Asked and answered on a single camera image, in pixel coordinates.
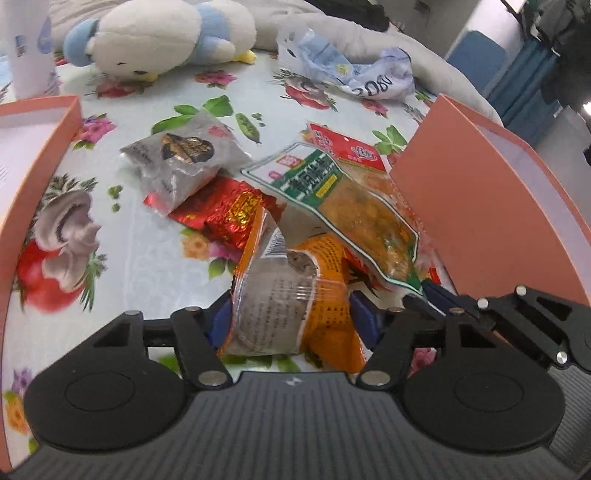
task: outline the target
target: stuffed toy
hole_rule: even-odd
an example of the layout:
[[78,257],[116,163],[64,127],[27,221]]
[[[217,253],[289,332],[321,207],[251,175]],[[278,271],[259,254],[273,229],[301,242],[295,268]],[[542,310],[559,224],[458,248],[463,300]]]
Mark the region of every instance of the stuffed toy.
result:
[[64,57],[122,79],[153,82],[176,66],[253,63],[251,13],[232,0],[129,0],[101,20],[89,18],[66,35]]

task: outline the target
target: plastic food bag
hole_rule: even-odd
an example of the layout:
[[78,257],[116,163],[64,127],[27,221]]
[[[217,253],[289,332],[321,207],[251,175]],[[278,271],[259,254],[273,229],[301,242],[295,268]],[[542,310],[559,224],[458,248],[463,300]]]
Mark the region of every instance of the plastic food bag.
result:
[[293,20],[279,30],[277,46],[278,60],[289,71],[359,98],[393,99],[414,90],[411,60],[400,48],[386,48],[372,64],[352,64],[318,33]]
[[441,278],[450,286],[447,272],[433,247],[431,238],[425,231],[421,219],[414,213],[404,199],[402,192],[386,172],[377,150],[354,138],[346,137],[326,127],[308,124],[310,141],[319,149],[339,161],[340,167],[363,187],[380,195],[388,202],[413,229],[419,232],[417,258],[414,262],[419,279],[430,278],[441,284]]
[[220,168],[236,171],[250,160],[226,125],[203,111],[182,127],[146,137],[121,151],[138,166],[142,188],[152,208],[162,215],[207,185]]
[[[152,196],[146,197],[144,203],[152,206]],[[168,217],[203,232],[210,240],[242,250],[259,205],[271,212],[277,222],[285,208],[285,204],[277,205],[275,197],[245,181],[217,176]]]
[[330,234],[288,250],[271,214],[256,212],[236,268],[232,326],[219,353],[275,355],[311,349],[348,373],[365,364],[349,313],[343,245]]
[[317,215],[384,287],[422,293],[413,263],[418,232],[384,199],[353,181],[328,154],[296,143],[242,171]]

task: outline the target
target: gray snack bag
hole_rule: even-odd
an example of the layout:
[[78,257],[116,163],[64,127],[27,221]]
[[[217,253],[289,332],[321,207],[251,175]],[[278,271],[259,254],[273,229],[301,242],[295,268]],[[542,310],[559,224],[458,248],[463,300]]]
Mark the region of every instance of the gray snack bag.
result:
[[233,172],[250,161],[226,125],[205,111],[121,151],[139,168],[144,193],[163,216],[213,180],[220,168]]

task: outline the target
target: white bottle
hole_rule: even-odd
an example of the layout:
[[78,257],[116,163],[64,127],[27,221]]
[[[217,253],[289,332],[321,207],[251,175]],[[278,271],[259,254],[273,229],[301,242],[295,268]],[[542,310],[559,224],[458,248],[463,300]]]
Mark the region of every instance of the white bottle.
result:
[[47,0],[1,0],[0,8],[17,98],[59,95]]

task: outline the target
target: orange snack bag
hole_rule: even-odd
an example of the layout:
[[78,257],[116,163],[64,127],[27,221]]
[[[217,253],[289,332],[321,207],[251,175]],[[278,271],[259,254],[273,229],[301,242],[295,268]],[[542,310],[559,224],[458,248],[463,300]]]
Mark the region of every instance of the orange snack bag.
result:
[[357,373],[365,364],[349,313],[345,249],[331,234],[294,249],[262,207],[236,268],[232,325],[219,353],[256,356],[315,352]]

